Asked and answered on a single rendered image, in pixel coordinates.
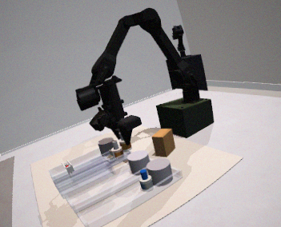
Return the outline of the brown block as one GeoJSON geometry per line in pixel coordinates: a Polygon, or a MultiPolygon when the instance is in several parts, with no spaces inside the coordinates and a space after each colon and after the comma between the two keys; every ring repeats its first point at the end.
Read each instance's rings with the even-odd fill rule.
{"type": "Polygon", "coordinates": [[[172,129],[161,129],[152,136],[156,157],[167,157],[175,148],[172,129]]]}

